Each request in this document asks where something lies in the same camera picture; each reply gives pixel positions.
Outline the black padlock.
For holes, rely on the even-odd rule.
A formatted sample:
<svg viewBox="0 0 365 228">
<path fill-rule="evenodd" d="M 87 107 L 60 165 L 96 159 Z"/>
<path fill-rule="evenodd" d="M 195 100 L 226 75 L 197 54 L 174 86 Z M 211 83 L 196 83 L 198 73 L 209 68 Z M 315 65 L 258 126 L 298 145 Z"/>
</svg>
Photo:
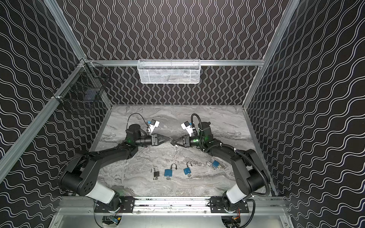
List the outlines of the black padlock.
<svg viewBox="0 0 365 228">
<path fill-rule="evenodd" d="M 170 138 L 169 140 L 171 145 L 175 145 L 175 140 L 173 138 Z"/>
<path fill-rule="evenodd" d="M 151 168 L 151 173 L 153 173 L 154 177 L 153 177 L 153 180 L 158 180 L 159 176 L 160 176 L 160 173 L 159 171 L 156 170 L 156 168 Z"/>
</svg>

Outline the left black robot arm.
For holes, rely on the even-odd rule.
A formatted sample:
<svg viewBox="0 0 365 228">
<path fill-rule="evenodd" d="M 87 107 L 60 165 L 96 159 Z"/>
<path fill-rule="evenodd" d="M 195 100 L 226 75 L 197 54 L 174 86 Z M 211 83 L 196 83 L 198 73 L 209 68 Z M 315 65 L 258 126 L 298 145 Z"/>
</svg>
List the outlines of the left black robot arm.
<svg viewBox="0 0 365 228">
<path fill-rule="evenodd" d="M 139 147 L 159 146 L 170 141 L 168 136 L 148 135 L 138 124 L 130 125 L 125 132 L 125 140 L 113 148 L 77 153 L 59 176 L 60 188 L 89 197 L 103 204 L 109 212 L 119 211 L 120 195 L 98 182 L 99 171 L 112 163 L 133 158 Z"/>
</svg>

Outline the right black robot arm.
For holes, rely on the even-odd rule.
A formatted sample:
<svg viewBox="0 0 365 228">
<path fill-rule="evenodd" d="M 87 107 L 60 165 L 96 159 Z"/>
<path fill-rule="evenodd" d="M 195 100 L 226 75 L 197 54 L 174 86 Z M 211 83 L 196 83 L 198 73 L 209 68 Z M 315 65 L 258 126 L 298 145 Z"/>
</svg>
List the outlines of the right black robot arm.
<svg viewBox="0 0 365 228">
<path fill-rule="evenodd" d="M 220 158 L 232 167 L 235 185 L 222 195 L 222 207 L 227 211 L 238 208 L 240 201 L 252 196 L 267 197 L 271 193 L 270 178 L 258 154 L 250 150 L 239 150 L 214 137 L 210 122 L 191 125 L 190 135 L 171 140 L 171 144 L 181 147 L 197 147 L 203 153 Z"/>
</svg>

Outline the middle blue padlock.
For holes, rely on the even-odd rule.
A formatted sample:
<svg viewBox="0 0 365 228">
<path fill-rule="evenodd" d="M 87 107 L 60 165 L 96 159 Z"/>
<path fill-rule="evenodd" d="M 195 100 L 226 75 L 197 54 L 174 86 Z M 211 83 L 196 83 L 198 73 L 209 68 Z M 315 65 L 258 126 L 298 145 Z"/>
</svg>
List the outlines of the middle blue padlock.
<svg viewBox="0 0 365 228">
<path fill-rule="evenodd" d="M 193 165 L 192 165 L 192 163 L 190 162 L 190 161 L 188 161 L 187 163 L 186 163 L 186 168 L 184 168 L 184 174 L 188 177 L 188 178 L 191 178 L 192 177 L 192 175 L 191 175 L 191 168 L 190 167 L 192 167 Z"/>
</svg>

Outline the blue padlock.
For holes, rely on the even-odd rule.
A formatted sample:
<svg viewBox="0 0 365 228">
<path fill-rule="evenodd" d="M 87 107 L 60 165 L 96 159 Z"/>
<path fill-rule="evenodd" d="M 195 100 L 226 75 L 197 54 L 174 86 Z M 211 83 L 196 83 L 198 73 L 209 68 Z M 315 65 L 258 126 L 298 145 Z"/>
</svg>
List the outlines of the blue padlock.
<svg viewBox="0 0 365 228">
<path fill-rule="evenodd" d="M 167 179 L 167 180 L 171 180 L 171 177 L 173 175 L 173 169 L 177 170 L 177 164 L 176 163 L 173 163 L 171 166 L 170 166 L 170 169 L 165 169 L 164 171 L 164 177 Z"/>
<path fill-rule="evenodd" d="M 184 174 L 188 177 L 188 178 L 191 178 L 192 177 L 192 175 L 191 175 L 191 168 L 190 167 L 192 167 L 193 165 L 192 165 L 192 163 L 190 162 L 190 161 L 188 161 L 187 163 L 186 163 L 186 168 L 184 168 Z"/>
<path fill-rule="evenodd" d="M 221 165 L 217 160 L 214 161 L 207 161 L 206 165 L 213 169 L 221 169 Z"/>
</svg>

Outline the left blue padlock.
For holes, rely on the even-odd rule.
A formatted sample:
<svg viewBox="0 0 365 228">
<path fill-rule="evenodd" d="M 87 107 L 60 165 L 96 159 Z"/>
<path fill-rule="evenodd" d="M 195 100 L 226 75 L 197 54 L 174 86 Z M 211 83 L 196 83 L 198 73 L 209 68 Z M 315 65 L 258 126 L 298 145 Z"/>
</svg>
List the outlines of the left blue padlock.
<svg viewBox="0 0 365 228">
<path fill-rule="evenodd" d="M 167 180 L 171 180 L 171 177 L 173 175 L 173 169 L 177 170 L 177 164 L 176 163 L 173 163 L 171 166 L 170 166 L 170 169 L 165 169 L 164 171 L 164 177 L 167 179 Z"/>
</svg>

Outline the right blue padlock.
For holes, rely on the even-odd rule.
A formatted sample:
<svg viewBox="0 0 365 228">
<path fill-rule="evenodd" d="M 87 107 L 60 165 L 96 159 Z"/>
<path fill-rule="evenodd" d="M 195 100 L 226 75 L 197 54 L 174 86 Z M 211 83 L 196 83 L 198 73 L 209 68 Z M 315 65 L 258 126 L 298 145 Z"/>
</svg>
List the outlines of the right blue padlock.
<svg viewBox="0 0 365 228">
<path fill-rule="evenodd" d="M 221 169 L 221 165 L 217 160 L 214 161 L 207 161 L 206 165 L 213 169 Z"/>
</svg>

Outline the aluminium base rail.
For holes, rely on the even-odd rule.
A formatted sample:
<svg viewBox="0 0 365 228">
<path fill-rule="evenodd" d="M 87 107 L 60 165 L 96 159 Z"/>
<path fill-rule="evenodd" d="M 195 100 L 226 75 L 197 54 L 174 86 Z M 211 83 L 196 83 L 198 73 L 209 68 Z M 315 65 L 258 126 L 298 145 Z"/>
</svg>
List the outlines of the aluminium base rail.
<svg viewBox="0 0 365 228">
<path fill-rule="evenodd" d="M 255 197 L 255 215 L 282 215 L 287 202 L 282 197 Z M 112 215 L 101 204 L 87 197 L 64 197 L 57 209 L 59 215 Z M 123 197 L 118 215 L 132 216 L 226 216 L 237 215 L 223 208 L 218 197 Z"/>
</svg>

